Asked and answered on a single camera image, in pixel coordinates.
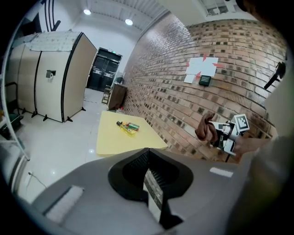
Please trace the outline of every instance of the white paper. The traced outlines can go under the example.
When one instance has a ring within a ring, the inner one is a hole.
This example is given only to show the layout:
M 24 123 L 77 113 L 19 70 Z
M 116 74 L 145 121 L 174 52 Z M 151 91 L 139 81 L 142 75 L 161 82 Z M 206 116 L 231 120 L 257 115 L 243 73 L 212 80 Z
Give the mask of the white paper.
M 219 58 L 217 57 L 207 57 L 203 61 L 203 57 L 191 58 L 189 62 L 189 67 L 186 69 L 185 74 L 198 74 L 213 77 L 216 72 L 216 66 Z
M 38 34 L 28 43 L 34 51 L 71 51 L 75 40 L 81 32 L 47 32 Z
M 184 80 L 184 83 L 192 84 L 195 79 L 195 74 L 187 74 Z

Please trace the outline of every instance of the brick wall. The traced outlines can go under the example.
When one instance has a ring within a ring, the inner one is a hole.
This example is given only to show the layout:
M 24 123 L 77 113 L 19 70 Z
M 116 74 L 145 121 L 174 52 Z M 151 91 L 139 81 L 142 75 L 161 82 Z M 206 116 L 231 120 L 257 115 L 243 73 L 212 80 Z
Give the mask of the brick wall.
M 276 130 L 266 110 L 263 86 L 284 60 L 285 43 L 276 30 L 248 20 L 206 22 L 186 28 L 168 14 L 139 40 L 126 67 L 128 86 L 124 108 L 142 116 L 168 144 L 169 151 L 191 157 L 224 161 L 227 154 L 209 148 L 195 136 L 203 114 L 216 112 L 225 122 L 245 113 L 248 137 L 270 138 Z M 218 57 L 209 87 L 183 82 L 191 57 Z

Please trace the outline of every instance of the white label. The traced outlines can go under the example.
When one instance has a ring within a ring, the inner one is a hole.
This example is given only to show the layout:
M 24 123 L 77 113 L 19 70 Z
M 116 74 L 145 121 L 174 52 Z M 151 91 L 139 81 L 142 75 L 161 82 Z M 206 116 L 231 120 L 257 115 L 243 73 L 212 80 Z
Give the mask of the white label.
M 212 167 L 209 171 L 212 172 L 212 173 L 215 173 L 215 174 L 226 176 L 226 177 L 232 177 L 232 175 L 233 175 L 233 172 L 218 169 L 218 168 L 215 168 L 215 167 Z
M 187 74 L 184 80 L 184 83 L 190 83 L 192 84 L 193 81 L 195 79 L 195 75 L 194 74 Z

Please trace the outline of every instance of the human hand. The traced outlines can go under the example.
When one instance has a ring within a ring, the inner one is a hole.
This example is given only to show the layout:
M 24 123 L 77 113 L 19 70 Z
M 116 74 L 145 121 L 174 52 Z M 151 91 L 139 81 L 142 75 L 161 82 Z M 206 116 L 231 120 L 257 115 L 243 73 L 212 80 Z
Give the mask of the human hand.
M 270 141 L 271 139 L 245 138 L 240 135 L 235 140 L 233 152 L 236 156 L 242 156 L 246 152 L 256 151 L 258 148 L 266 145 Z

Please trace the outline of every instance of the black doorway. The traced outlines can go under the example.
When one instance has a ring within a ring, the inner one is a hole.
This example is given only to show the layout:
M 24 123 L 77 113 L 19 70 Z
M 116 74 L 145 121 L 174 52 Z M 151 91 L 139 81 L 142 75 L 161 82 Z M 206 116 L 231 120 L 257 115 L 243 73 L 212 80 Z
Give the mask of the black doorway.
M 104 92 L 106 86 L 111 86 L 121 57 L 115 52 L 100 48 L 90 72 L 87 88 Z

